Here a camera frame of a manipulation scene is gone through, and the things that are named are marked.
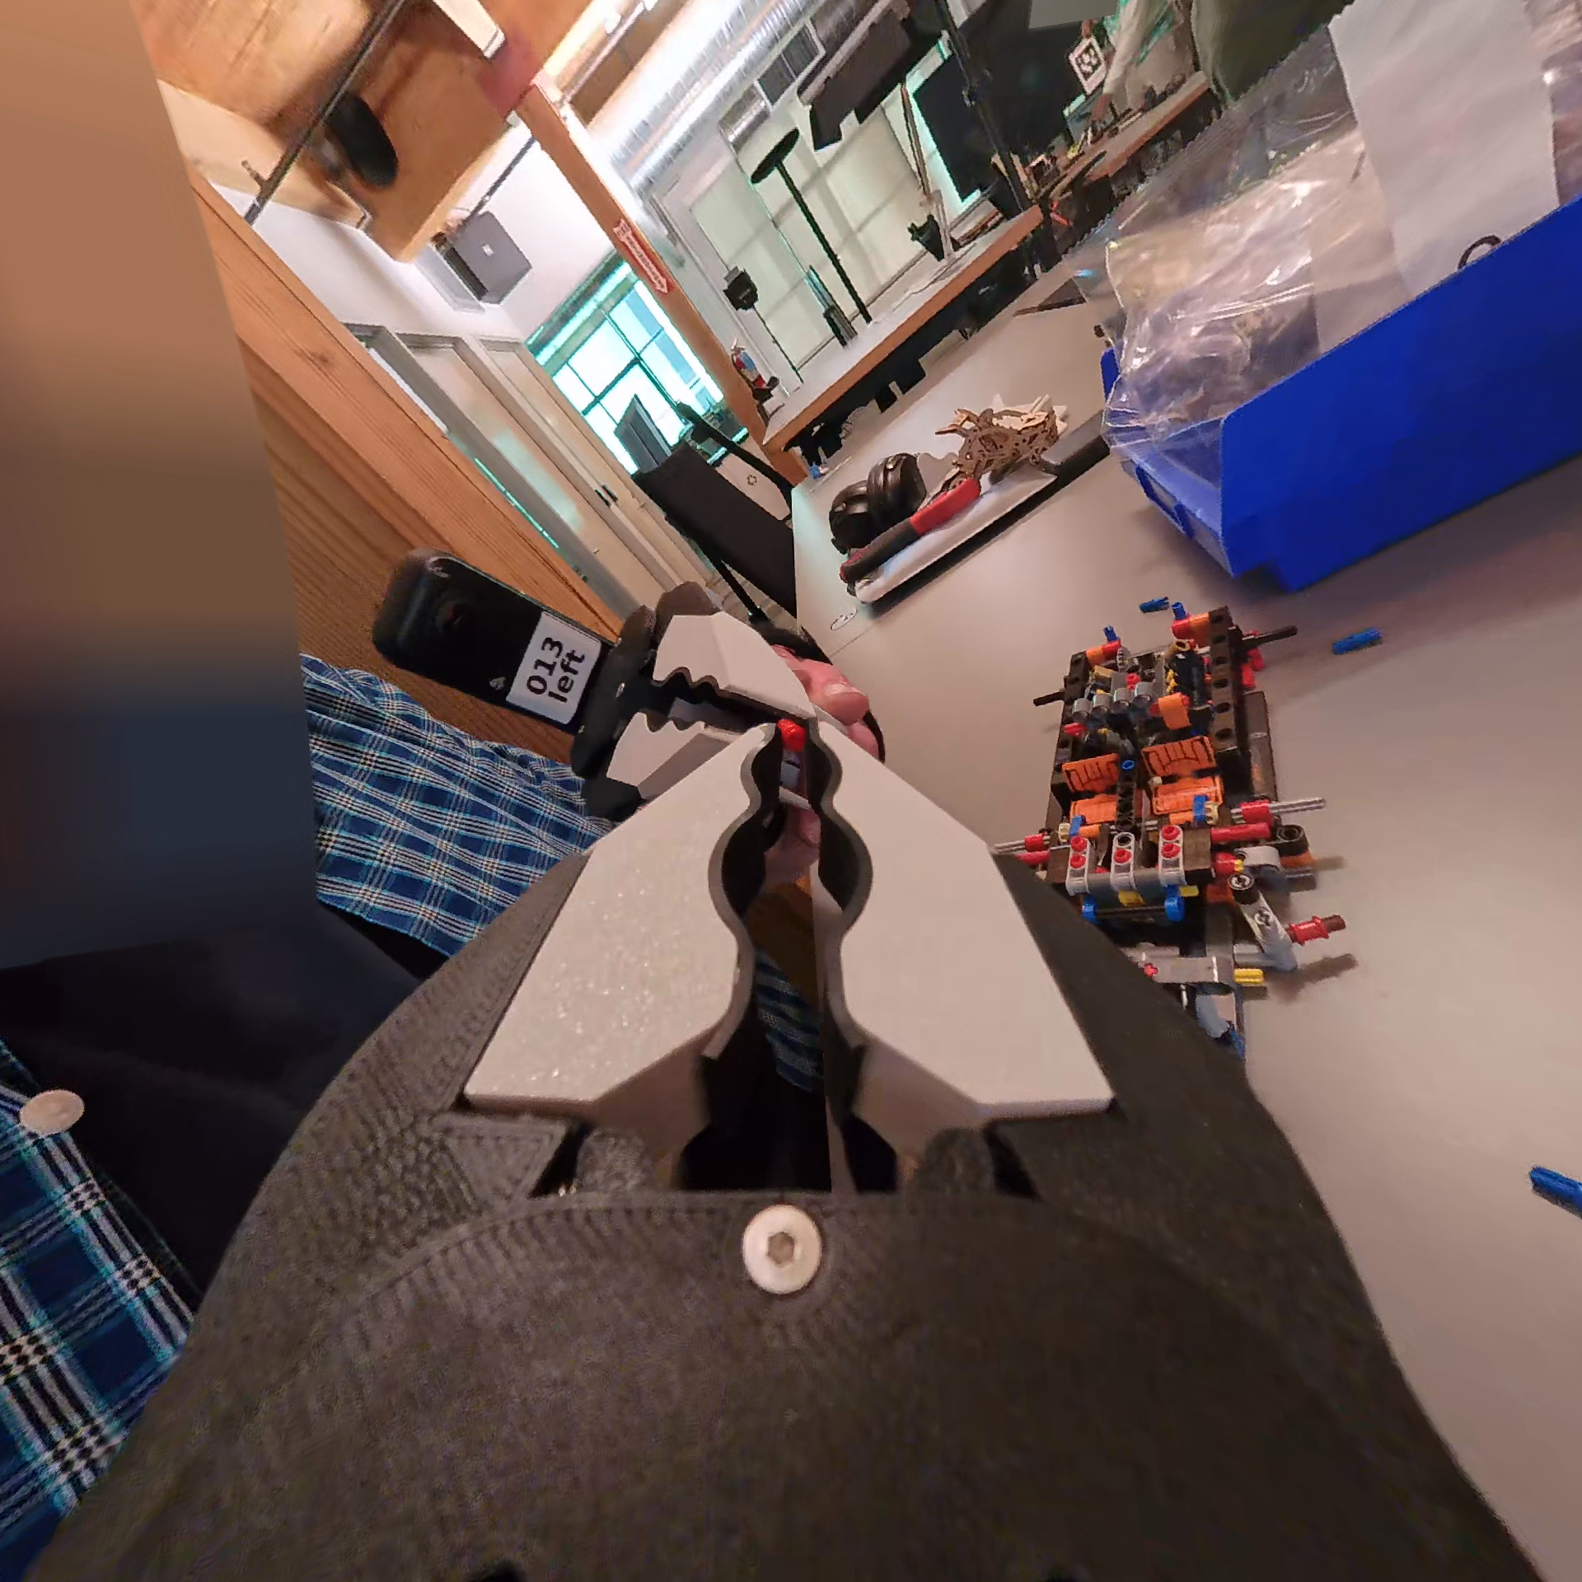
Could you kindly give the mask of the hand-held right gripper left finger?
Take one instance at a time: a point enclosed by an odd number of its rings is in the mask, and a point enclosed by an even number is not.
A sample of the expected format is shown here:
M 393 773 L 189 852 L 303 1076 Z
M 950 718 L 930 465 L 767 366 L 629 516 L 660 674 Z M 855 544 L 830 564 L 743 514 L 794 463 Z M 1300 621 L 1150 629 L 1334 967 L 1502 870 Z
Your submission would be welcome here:
M 581 860 L 462 1083 L 489 1119 L 635 1137 L 678 1165 L 713 1132 L 723 1180 L 792 1181 L 792 1122 L 751 1025 L 756 951 L 743 919 L 764 883 L 784 741 L 748 727 Z

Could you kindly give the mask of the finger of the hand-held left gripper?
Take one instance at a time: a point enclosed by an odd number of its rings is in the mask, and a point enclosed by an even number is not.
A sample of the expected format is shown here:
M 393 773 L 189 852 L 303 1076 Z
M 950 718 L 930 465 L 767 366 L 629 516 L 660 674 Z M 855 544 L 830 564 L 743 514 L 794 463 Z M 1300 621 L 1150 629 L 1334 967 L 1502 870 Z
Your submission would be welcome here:
M 759 725 L 627 722 L 614 741 L 604 779 L 632 793 L 640 804 L 659 801 L 695 774 L 711 789 L 729 786 L 739 793 L 746 753 L 759 745 Z
M 650 649 L 632 681 L 634 720 L 751 730 L 818 718 L 790 666 L 721 610 L 660 618 Z

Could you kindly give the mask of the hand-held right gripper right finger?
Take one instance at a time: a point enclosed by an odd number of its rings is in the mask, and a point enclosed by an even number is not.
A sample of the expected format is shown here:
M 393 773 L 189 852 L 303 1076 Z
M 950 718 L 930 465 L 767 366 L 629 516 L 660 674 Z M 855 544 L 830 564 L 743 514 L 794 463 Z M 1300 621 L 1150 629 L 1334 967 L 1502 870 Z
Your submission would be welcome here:
M 804 793 L 828 1173 L 863 1190 L 848 1130 L 894 1168 L 934 1137 L 1102 1114 L 1102 1073 L 987 844 L 838 730 L 813 723 Z

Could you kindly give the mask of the lego car chassis model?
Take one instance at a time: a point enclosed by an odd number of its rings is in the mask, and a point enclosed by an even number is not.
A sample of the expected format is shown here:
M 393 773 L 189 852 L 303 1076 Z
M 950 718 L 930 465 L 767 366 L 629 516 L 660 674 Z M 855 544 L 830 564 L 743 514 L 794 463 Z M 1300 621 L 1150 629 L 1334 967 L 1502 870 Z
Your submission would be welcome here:
M 1260 681 L 1267 649 L 1296 628 L 1171 603 L 1140 613 L 1136 643 L 1105 624 L 1034 699 L 1056 725 L 1046 809 L 995 854 L 1031 867 L 1242 1056 L 1247 999 L 1346 923 L 1303 918 L 1290 900 L 1316 882 L 1298 819 L 1326 802 L 1280 794 Z

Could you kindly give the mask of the person's left hand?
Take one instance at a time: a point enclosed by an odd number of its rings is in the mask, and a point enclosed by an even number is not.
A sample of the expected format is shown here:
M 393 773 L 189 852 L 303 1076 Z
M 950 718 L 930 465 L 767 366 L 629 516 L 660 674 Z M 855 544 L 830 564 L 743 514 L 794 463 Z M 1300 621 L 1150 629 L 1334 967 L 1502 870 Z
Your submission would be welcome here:
M 812 705 L 838 722 L 841 732 L 863 751 L 884 761 L 883 735 L 871 718 L 863 690 L 853 685 L 838 667 L 820 659 L 802 657 L 784 643 L 772 643 L 771 651 L 799 679 Z M 818 814 L 813 809 L 789 807 L 774 847 L 764 855 L 764 883 L 767 887 L 800 885 L 818 855 Z

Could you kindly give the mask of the black chair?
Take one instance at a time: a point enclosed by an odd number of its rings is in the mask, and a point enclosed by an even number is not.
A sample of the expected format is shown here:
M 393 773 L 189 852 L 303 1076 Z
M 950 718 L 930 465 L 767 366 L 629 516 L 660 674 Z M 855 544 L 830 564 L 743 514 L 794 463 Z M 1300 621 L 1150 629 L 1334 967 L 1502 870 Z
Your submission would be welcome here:
M 797 616 L 790 526 L 738 488 L 687 443 L 664 435 L 639 399 L 629 399 L 614 433 L 635 461 L 634 484 L 718 572 L 744 578 Z

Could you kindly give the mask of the person's plaid shirt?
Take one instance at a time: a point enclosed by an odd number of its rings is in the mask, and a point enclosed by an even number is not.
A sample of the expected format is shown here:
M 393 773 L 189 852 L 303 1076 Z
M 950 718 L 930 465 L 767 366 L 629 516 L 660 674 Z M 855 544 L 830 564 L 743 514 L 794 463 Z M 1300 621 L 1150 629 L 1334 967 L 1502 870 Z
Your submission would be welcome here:
M 3 972 L 3 1579 L 108 1470 L 345 1061 L 604 832 L 560 761 L 301 657 L 317 901 Z

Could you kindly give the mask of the black ear muffs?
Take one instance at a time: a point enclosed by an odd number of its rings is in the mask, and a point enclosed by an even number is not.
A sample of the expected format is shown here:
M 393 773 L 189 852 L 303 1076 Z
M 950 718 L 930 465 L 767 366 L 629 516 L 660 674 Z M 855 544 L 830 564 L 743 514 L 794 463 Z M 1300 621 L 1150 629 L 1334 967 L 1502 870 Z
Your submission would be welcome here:
M 909 521 L 930 496 L 930 484 L 914 451 L 896 451 L 876 461 L 865 479 L 841 488 L 827 512 L 828 536 L 850 555 L 879 534 Z

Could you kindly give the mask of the white tray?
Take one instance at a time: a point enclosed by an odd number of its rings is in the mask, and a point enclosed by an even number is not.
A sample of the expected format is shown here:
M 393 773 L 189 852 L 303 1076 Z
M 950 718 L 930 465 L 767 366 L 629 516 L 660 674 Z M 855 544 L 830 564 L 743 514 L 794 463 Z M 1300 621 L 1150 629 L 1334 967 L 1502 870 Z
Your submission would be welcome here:
M 851 567 L 861 575 L 848 575 L 841 568 L 840 577 L 856 603 L 876 605 L 962 545 L 1018 522 L 1033 507 L 1044 504 L 1097 466 L 1107 455 L 1102 420 L 1094 417 L 1052 447 L 1044 458 L 1051 471 L 1029 468 L 1006 476 L 957 506 L 947 506 L 944 501 L 927 504 L 919 511 L 919 516 L 929 521 L 924 531 L 917 531 L 912 524 L 888 529 L 860 555 L 850 559 Z

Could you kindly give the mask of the window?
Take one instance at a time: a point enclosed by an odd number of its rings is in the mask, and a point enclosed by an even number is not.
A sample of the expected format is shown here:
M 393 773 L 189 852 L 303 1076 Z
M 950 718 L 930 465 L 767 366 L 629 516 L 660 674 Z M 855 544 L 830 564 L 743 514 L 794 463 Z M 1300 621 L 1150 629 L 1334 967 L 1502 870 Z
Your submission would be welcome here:
M 627 473 L 660 463 L 683 443 L 700 447 L 715 463 L 723 447 L 693 430 L 688 414 L 731 440 L 744 435 L 721 389 L 650 288 L 614 254 L 527 338 L 525 348 Z

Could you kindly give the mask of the wooden dinosaur model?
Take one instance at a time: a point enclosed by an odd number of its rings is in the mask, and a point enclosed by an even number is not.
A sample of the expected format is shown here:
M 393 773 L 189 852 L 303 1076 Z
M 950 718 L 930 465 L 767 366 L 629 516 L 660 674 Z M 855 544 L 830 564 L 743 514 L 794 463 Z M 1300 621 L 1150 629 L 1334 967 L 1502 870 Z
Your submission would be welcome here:
M 1019 468 L 1034 466 L 1056 476 L 1057 466 L 1046 455 L 1057 445 L 1069 419 L 1066 405 L 1052 405 L 1047 395 L 1023 405 L 958 407 L 939 437 L 955 437 L 958 447 L 939 489 L 963 479 L 988 488 Z

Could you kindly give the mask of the wooden workbench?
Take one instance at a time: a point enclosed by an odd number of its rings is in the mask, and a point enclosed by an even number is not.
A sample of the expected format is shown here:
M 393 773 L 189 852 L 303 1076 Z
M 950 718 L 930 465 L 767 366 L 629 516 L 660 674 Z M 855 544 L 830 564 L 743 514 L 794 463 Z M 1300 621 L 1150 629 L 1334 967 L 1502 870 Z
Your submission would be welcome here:
M 973 287 L 1003 260 L 1034 264 L 1033 244 L 1064 250 L 1064 232 L 1084 232 L 1084 213 L 1110 194 L 1117 173 L 1184 115 L 1204 107 L 1209 94 L 1209 79 L 1194 71 L 1156 105 L 1118 120 L 1038 189 L 1031 208 L 998 222 L 932 278 L 907 290 L 851 343 L 820 358 L 769 422 L 762 447 L 794 451 L 807 465 L 833 455 L 851 412 L 869 402 L 893 405 L 899 392 L 916 384 L 911 371 L 937 344 L 934 331 L 949 333 L 958 325 Z

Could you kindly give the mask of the black dome ceiling fixture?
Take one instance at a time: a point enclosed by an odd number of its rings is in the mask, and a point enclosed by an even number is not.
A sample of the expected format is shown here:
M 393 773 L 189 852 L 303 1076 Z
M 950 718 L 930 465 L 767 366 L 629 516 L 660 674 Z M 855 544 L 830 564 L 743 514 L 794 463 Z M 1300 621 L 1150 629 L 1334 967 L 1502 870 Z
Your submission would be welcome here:
M 308 150 L 339 186 L 383 191 L 398 178 L 398 156 L 383 124 L 354 91 L 345 91 L 326 112 Z

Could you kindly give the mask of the black monitor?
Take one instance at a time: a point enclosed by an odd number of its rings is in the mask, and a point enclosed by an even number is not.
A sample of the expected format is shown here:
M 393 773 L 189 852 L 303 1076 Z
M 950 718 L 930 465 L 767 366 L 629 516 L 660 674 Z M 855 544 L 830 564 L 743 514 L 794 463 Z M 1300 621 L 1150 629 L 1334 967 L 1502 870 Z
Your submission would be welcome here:
M 1011 214 L 1013 193 L 1000 153 L 1019 170 L 1071 140 L 1066 112 L 1082 96 L 1071 53 L 1079 21 L 1059 21 L 1056 3 L 987 2 L 940 36 L 944 59 L 912 91 L 924 128 L 962 196 L 987 194 Z

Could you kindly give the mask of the clear plastic bag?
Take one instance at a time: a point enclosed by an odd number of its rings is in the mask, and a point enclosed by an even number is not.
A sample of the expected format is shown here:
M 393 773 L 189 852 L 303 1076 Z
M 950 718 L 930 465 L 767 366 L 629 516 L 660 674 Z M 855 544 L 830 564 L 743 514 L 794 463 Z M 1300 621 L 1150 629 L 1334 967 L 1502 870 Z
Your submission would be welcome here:
M 1219 484 L 1235 409 L 1413 295 L 1326 39 L 1295 49 L 1135 201 L 1097 241 L 1117 354 L 1108 443 Z

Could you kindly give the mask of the blue plastic bin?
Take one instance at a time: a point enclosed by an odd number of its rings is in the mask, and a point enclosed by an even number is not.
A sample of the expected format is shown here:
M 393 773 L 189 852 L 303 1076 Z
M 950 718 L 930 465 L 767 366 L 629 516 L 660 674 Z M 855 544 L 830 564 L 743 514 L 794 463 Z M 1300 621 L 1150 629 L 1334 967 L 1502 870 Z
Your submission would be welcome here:
M 1580 201 L 1232 409 L 1108 440 L 1232 577 L 1316 583 L 1580 450 Z

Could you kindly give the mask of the white paper sheet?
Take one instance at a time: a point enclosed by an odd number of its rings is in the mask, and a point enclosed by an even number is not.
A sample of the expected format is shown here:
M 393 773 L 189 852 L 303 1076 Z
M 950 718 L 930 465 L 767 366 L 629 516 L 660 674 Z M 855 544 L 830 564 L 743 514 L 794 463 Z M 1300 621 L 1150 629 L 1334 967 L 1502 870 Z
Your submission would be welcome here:
M 1560 206 L 1525 3 L 1354 2 L 1328 33 L 1410 297 Z

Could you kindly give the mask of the red handled tool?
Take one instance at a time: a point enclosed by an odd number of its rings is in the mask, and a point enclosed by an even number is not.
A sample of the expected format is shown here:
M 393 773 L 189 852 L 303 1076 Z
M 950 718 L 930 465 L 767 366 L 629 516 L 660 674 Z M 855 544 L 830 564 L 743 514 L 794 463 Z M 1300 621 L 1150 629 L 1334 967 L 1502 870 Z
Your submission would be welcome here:
M 879 531 L 866 545 L 848 554 L 840 564 L 840 582 L 855 587 L 873 577 L 899 552 L 967 512 L 978 498 L 980 484 L 975 478 L 962 478 L 939 491 L 909 517 Z

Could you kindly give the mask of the black wall box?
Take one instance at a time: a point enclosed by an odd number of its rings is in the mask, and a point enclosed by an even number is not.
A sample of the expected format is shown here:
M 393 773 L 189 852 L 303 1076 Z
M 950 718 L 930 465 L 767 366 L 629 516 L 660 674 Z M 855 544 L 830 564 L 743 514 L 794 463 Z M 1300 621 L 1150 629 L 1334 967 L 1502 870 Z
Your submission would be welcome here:
M 530 273 L 530 260 L 487 209 L 441 232 L 436 252 L 481 305 L 499 306 Z

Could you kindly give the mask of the red wall sign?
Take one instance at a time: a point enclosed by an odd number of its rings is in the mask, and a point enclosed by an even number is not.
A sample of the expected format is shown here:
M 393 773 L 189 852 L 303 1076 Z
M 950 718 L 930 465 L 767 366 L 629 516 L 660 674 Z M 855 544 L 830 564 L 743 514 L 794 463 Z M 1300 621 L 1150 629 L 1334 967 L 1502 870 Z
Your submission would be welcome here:
M 611 244 L 621 252 L 634 275 L 639 277 L 655 297 L 667 298 L 672 292 L 673 280 L 640 229 L 635 227 L 631 219 L 622 217 L 609 227 L 607 234 Z

